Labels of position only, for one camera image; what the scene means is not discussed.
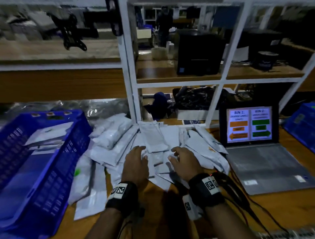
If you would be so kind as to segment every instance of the computer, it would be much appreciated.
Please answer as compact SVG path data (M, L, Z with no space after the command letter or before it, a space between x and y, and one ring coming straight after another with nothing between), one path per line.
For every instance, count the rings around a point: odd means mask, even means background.
M233 102L219 108L220 141L249 195L315 187L315 178L279 143L278 104Z

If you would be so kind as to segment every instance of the blue plastic bin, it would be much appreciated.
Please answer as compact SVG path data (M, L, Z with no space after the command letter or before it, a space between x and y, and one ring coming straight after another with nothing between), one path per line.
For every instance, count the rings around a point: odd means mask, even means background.
M23 146L37 129L72 121L53 153L31 155ZM91 132L81 110L23 113L0 131L0 232L27 239L56 233Z
M287 120L284 129L315 153L315 103L304 103Z

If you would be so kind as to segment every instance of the orange label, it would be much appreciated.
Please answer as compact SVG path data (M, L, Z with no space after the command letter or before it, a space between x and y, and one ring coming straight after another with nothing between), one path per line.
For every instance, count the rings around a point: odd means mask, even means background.
M230 127L248 126L248 121L234 121L230 122Z
M237 128L233 128L233 131L244 131L245 127L237 127Z
M239 133L239 134L230 134L230 139L242 139L242 138L247 138L248 134L247 133Z

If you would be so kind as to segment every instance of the wristband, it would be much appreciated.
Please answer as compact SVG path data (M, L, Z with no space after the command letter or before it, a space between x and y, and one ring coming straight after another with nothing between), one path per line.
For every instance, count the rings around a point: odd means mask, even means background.
M216 180L207 173L194 176L188 184L193 203L202 209L225 202Z
M129 216L138 205L138 188L130 181L120 182L108 197L106 208L116 208L124 218Z

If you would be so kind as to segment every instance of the person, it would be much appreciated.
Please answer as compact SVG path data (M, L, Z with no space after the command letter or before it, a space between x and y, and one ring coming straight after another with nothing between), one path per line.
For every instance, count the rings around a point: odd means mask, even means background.
M146 156L141 159L141 151L145 148L145 146L136 146L126 156L122 173L122 182L119 184L122 185L123 182L128 184L125 188L125 193L127 192L129 185L132 185L130 189L133 189L133 186L135 186L139 190L147 182L149 176L148 159ZM209 175L204 173L203 168L200 166L193 152L187 148L175 147L172 149L172 152L175 152L174 155L177 159L169 157L169 160L174 166L176 173L189 183L190 190L196 189L197 187L195 187L194 184L197 183L198 185L198 183L201 182L201 179L206 178ZM127 200L124 200L125 195L123 195L121 199L111 198L108 200L105 211L101 213L99 219L85 239L117 239L124 218L128 216L132 210L132 208L128 208L131 206L130 201L134 201L130 189ZM190 195L194 201L196 198L192 196L191 191ZM206 217L214 228L217 238L255 239L256 237L253 232L243 223L224 200L221 200L221 198L223 198L222 194L218 192L214 195L217 197L214 198L212 202L200 201L199 203L206 203L207 206L203 209Z
M157 15L156 25L159 26L158 30L158 46L166 47L166 42L169 39L169 30L173 24L173 15L168 7L162 7L162 10Z

